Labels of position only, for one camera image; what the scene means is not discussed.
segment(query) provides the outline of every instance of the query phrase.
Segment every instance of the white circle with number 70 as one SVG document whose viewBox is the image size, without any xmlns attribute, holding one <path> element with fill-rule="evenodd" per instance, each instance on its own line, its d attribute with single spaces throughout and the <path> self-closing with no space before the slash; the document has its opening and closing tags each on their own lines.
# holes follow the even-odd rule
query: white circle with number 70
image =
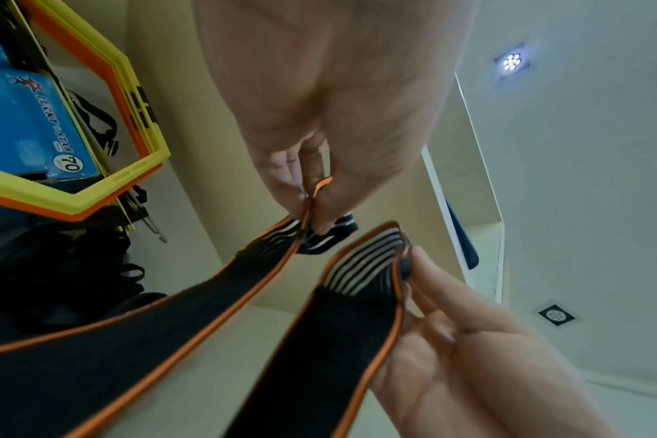
<svg viewBox="0 0 657 438">
<path fill-rule="evenodd" d="M 54 165 L 64 172 L 76 173 L 83 170 L 83 161 L 73 155 L 61 154 L 54 157 Z"/>
</svg>

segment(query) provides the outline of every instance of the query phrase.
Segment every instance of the strap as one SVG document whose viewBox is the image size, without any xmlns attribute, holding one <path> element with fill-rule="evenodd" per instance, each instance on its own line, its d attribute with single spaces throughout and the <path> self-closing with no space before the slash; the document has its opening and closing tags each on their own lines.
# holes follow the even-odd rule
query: strap
<svg viewBox="0 0 657 438">
<path fill-rule="evenodd" d="M 76 106 L 78 114 L 81 116 L 88 129 L 90 129 L 90 132 L 95 137 L 95 140 L 97 140 L 98 144 L 105 150 L 107 155 L 112 157 L 119 150 L 119 142 L 116 140 L 117 121 L 114 120 L 114 117 L 78 95 L 78 93 L 69 90 L 67 91 L 71 101 Z M 96 122 L 94 119 L 98 119 L 107 125 L 107 131 L 97 130 L 95 126 Z"/>
<path fill-rule="evenodd" d="M 398 336 L 410 252 L 395 223 L 341 251 L 225 436 L 346 436 Z"/>
<path fill-rule="evenodd" d="M 302 222 L 283 219 L 216 276 L 179 294 L 0 346 L 0 436 L 95 434 L 257 295 L 293 254 L 338 242 L 310 248 L 307 242 L 315 240 L 306 238 L 308 218 L 309 210 Z M 356 228 L 353 222 L 336 230 L 346 237 L 346 229 Z"/>
</svg>

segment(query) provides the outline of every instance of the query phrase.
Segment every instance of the ceiling molding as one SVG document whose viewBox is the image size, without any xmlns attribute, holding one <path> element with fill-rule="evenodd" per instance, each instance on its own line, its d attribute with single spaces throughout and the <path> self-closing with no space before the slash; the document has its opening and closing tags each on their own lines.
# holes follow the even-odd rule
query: ceiling molding
<svg viewBox="0 0 657 438">
<path fill-rule="evenodd" d="M 599 372 L 579 371 L 583 379 L 594 385 L 611 387 L 645 397 L 657 398 L 657 384 Z"/>
</svg>

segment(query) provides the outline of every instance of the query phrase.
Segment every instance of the white ceiling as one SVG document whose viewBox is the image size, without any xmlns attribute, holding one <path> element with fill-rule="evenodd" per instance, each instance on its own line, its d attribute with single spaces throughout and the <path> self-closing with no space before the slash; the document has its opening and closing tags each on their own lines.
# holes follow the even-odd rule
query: white ceiling
<svg viewBox="0 0 657 438">
<path fill-rule="evenodd" d="M 519 43 L 532 67 L 500 84 Z M 657 0 L 487 0 L 458 78 L 511 307 L 583 369 L 657 382 Z M 581 321 L 534 310 L 557 300 Z"/>
</svg>

